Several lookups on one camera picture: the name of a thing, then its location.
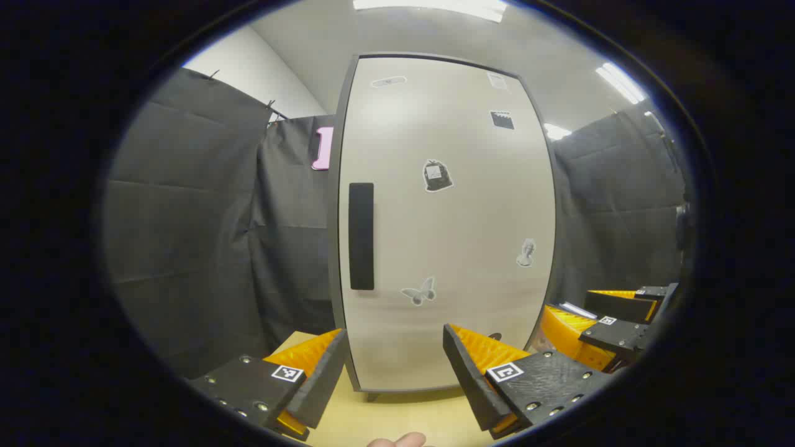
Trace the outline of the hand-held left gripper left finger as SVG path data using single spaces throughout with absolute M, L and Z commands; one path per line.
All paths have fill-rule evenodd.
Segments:
M 305 441 L 320 425 L 348 354 L 347 331 L 338 328 L 264 358 L 241 354 L 188 384 L 236 418 Z

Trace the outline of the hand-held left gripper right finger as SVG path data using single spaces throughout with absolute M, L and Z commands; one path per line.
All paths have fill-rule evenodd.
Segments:
M 442 346 L 480 430 L 494 440 L 559 420 L 612 381 L 558 351 L 526 353 L 451 323 Z

